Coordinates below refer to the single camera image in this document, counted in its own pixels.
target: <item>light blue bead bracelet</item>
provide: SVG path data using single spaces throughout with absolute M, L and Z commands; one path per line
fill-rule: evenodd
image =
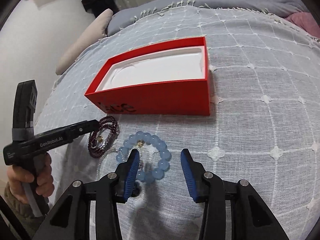
M 129 138 L 123 142 L 123 146 L 119 148 L 120 153 L 116 156 L 116 160 L 118 163 L 125 162 L 128 158 L 129 151 L 134 146 L 142 147 L 144 143 L 147 145 L 152 144 L 153 147 L 159 151 L 161 158 L 158 166 L 148 172 L 143 171 L 143 161 L 140 160 L 136 179 L 150 184 L 156 179 L 162 179 L 164 172 L 168 170 L 170 166 L 168 160 L 171 158 L 171 153 L 167 149 L 165 141 L 161 140 L 158 136 L 151 135 L 148 132 L 144 133 L 143 131 L 138 131 L 136 134 L 130 135 Z

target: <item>bed sheet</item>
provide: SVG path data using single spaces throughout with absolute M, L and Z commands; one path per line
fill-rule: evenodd
M 289 238 L 304 240 L 320 216 L 320 46 L 275 15 L 182 6 L 144 17 L 80 55 L 57 81 L 35 131 L 105 116 L 84 93 L 108 58 L 193 36 L 206 39 L 218 85 L 218 98 L 212 95 L 216 119 L 115 115 L 120 134 L 114 147 L 142 130 L 157 134 L 172 152 L 162 180 L 149 187 L 142 184 L 139 197 L 118 205 L 123 239 L 197 238 L 203 206 L 190 198 L 180 166 L 180 152 L 188 148 L 195 161 L 223 180 L 249 180 Z M 74 180 L 96 180 L 98 160 L 90 157 L 87 143 L 84 135 L 50 151 L 56 188 L 51 203 Z M 105 174 L 117 166 L 115 155 L 107 158 Z M 147 151 L 141 159 L 152 167 L 160 157 Z M 92 210 L 91 239 L 94 225 Z

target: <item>hand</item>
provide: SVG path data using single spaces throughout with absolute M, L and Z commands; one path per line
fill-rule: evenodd
M 53 177 L 51 175 L 51 157 L 46 153 L 44 168 L 37 177 L 38 187 L 36 193 L 44 197 L 49 197 L 54 191 Z M 19 166 L 9 166 L 7 169 L 7 176 L 9 180 L 9 187 L 12 195 L 15 196 L 23 204 L 29 204 L 21 182 L 31 183 L 34 180 L 34 176 L 25 169 Z

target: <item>beige pillow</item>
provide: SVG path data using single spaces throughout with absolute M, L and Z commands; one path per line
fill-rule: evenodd
M 57 75 L 62 75 L 87 47 L 107 36 L 106 28 L 112 15 L 111 9 L 105 10 L 84 30 L 77 41 L 60 58 L 56 69 Z

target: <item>open box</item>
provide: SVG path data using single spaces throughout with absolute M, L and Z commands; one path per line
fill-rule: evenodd
M 204 37 L 165 41 L 107 60 L 85 96 L 105 113 L 210 115 Z

